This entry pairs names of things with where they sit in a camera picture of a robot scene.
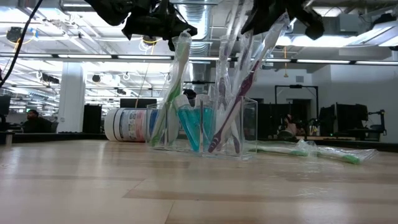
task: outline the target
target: ceiling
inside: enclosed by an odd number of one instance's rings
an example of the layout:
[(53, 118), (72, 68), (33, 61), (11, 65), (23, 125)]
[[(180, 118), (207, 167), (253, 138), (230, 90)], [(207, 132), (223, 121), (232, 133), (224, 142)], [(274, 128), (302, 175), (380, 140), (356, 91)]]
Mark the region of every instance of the ceiling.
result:
[[(46, 3), (39, 9), (30, 29), (25, 37), (25, 43), (21, 52), (24, 53), (45, 53), (45, 54), (115, 54), (115, 55), (173, 55), (169, 50), (166, 41), (160, 40), (153, 47), (146, 46), (141, 36), (133, 36), (128, 41), (123, 36), (121, 29), (124, 25), (111, 27), (103, 21), (90, 7), (76, 7), (85, 4), (81, 0), (65, 0), (64, 5), (57, 6), (52, 1)], [(178, 3), (180, 10), (186, 3), (202, 3), (196, 5), (206, 11), (202, 14), (208, 19), (206, 22), (199, 22), (198, 26), (206, 30), (207, 35), (203, 39), (193, 38), (198, 45), (205, 45), (206, 49), (200, 56), (218, 56), (220, 38), (226, 35), (228, 23), (231, 21), (230, 14), (233, 11), (236, 1), (233, 0), (212, 0), (212, 1), (190, 1), (174, 0)], [(394, 6), (396, 1), (334, 1), (319, 0), (313, 3), (315, 10), (326, 17), (336, 17), (341, 13), (357, 14), (359, 11), (376, 11)], [(186, 16), (190, 17), (188, 8)], [(25, 7), (0, 7), (0, 44), (2, 52), (13, 52), (15, 43), (6, 38), (7, 31), (11, 27), (23, 27), (28, 19), (30, 9)], [(261, 43), (261, 38), (256, 39), (256, 44)], [(312, 58), (312, 59), (337, 59), (348, 60), (353, 57), (360, 60), (382, 60), (391, 55), (387, 47), (367, 46), (364, 47), (309, 47), (314, 45), (310, 42), (307, 45), (287, 45), (278, 47), (273, 51), (275, 58)], [(237, 53), (239, 43), (235, 45), (233, 54)], [(0, 67), (4, 67), (9, 58), (0, 58)], [(158, 97), (164, 86), (169, 72), (169, 63), (145, 63), (141, 62), (83, 62), (83, 67), (88, 75), (86, 91), (86, 102), (102, 104), (106, 108), (118, 106), (120, 97)], [(44, 102), (45, 99), (53, 101), (52, 110), (56, 112), (57, 99), (59, 99), (59, 87), (44, 88), (48, 83), (40, 81), (44, 73), (58, 78), (62, 81), (63, 62), (51, 60), (23, 60), (19, 59), (13, 70), (8, 85), (24, 86), (23, 88), (2, 89), (0, 94), (13, 94), (14, 98), (21, 97), (23, 100), (14, 100), (14, 104), (28, 104), (30, 101)], [(267, 69), (281, 69), (284, 64), (275, 63)], [(318, 66), (289, 65), (289, 68), (302, 68), (311, 72)], [(100, 75), (102, 81), (92, 81), (93, 75)], [(184, 76), (185, 81), (192, 81), (192, 73)], [(129, 87), (127, 95), (120, 95), (111, 88), (118, 86), (121, 89)]]

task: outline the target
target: air duct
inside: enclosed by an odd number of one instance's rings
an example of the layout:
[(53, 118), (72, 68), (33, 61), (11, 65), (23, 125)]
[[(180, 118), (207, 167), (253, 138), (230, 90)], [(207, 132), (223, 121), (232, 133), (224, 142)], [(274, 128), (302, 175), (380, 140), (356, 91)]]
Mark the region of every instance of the air duct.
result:
[[(203, 40), (208, 37), (211, 8), (198, 4), (181, 4), (178, 10), (188, 23), (198, 29), (198, 34), (192, 39)], [(207, 56), (209, 45), (201, 42), (193, 42), (191, 45), (192, 56)], [(210, 81), (210, 69), (206, 64), (193, 63), (193, 80), (191, 81)], [(203, 91), (203, 86), (194, 85), (193, 89), (197, 93)]]

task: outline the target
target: exposed ductwork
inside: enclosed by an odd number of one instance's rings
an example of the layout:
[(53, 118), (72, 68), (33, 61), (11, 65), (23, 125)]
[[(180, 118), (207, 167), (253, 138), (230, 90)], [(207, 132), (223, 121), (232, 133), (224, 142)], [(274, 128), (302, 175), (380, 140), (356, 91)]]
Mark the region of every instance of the exposed ductwork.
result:
[[(208, 37), (210, 27), (210, 6), (197, 5), (197, 4), (181, 4), (178, 5), (178, 10), (181, 15), (198, 29), (198, 34), (192, 39), (203, 40)], [(208, 55), (210, 46), (207, 43), (193, 42), (191, 45), (191, 55), (204, 56)], [(195, 81), (210, 81), (210, 69), (207, 64), (193, 63), (193, 80)], [(203, 91), (202, 86), (193, 86), (197, 93)]]

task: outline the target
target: light wood tabletop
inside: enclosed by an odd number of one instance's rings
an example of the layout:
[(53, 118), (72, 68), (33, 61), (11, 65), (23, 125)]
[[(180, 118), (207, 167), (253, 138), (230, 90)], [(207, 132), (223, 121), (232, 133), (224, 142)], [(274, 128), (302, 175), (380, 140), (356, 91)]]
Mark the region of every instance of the light wood tabletop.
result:
[(398, 223), (398, 154), (357, 166), (64, 141), (0, 147), (0, 223)]

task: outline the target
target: clear acrylic container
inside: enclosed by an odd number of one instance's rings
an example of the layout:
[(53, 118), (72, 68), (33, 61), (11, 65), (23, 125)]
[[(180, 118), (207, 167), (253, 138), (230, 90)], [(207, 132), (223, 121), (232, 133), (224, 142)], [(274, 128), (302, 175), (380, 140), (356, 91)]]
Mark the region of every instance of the clear acrylic container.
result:
[[(223, 116), (219, 105), (240, 100), (231, 127), (224, 131), (224, 141), (214, 151), (209, 146), (217, 129), (222, 126)], [(195, 100), (190, 106), (176, 108), (173, 103), (158, 103), (147, 107), (147, 145), (156, 150), (189, 152), (197, 156), (246, 160), (256, 148), (257, 102), (245, 97), (219, 98), (205, 104)]]

